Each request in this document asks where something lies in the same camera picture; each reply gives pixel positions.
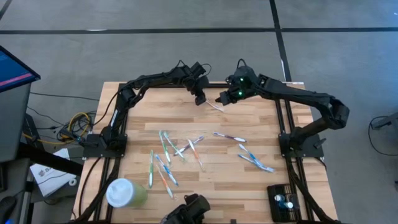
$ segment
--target monitor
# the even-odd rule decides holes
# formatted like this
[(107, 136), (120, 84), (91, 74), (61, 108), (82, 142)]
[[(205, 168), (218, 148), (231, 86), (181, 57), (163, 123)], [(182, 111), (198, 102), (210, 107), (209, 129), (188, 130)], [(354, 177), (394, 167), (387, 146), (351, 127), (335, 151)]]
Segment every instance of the monitor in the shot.
[(40, 80), (40, 75), (0, 46), (0, 93)]

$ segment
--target wooden table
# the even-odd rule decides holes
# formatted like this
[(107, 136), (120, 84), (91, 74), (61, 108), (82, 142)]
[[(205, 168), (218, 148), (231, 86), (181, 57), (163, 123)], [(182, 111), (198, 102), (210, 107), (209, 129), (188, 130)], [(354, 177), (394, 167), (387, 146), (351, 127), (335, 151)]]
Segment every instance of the wooden table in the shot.
[[(118, 82), (104, 84), (96, 120), (104, 114), (118, 85)], [(303, 83), (289, 85), (304, 88)], [(205, 90), (206, 97), (214, 102), (220, 91), (222, 89), (208, 88)], [(297, 103), (291, 105), (296, 126), (312, 122), (309, 107)], [(96, 133), (108, 124), (113, 108), (114, 102), (104, 120), (95, 126)], [(229, 223), (231, 219), (237, 219), (238, 223), (272, 223), (266, 188), (269, 185), (289, 183), (285, 160), (280, 155), (277, 140), (280, 131), (275, 102), (253, 97), (225, 106), (224, 109), (225, 112), (222, 113), (208, 104), (196, 106), (194, 97), (183, 88), (151, 88), (147, 91), (145, 97), (129, 111), (126, 128), (129, 141), (126, 155), (121, 160), (119, 177), (143, 185), (147, 189), (148, 200), (142, 208), (114, 209), (113, 223), (158, 223), (178, 205), (185, 203), (184, 195), (193, 193), (202, 194), (210, 202), (211, 210), (205, 213), (207, 223)], [(282, 110), (288, 131), (283, 102)], [(177, 196), (175, 200), (165, 191), (156, 168), (152, 189), (147, 186), (150, 150), (153, 149), (165, 161), (159, 130), (166, 130), (178, 147), (186, 145), (187, 138), (194, 140), (200, 135), (205, 136), (196, 149), (206, 172), (201, 171), (191, 150), (185, 152), (188, 161), (186, 164), (178, 157), (172, 158), (171, 171), (180, 187), (176, 187), (166, 175), (165, 178)], [(237, 154), (242, 153), (242, 150), (238, 148), (238, 142), (214, 136), (213, 131), (247, 139), (247, 149), (264, 165), (273, 167), (275, 172), (260, 171), (239, 158)], [(103, 160), (99, 161), (90, 175), (83, 195), (83, 210), (98, 192)], [(88, 159), (85, 162), (82, 180), (86, 179), (94, 161), (95, 159)], [(326, 214), (337, 218), (325, 168), (315, 159), (305, 159), (304, 168), (313, 197)], [(82, 183), (83, 181), (74, 206), (76, 214)], [(104, 199), (101, 218), (105, 217), (106, 204)], [(300, 201), (300, 206), (302, 215), (306, 218), (303, 200)]]

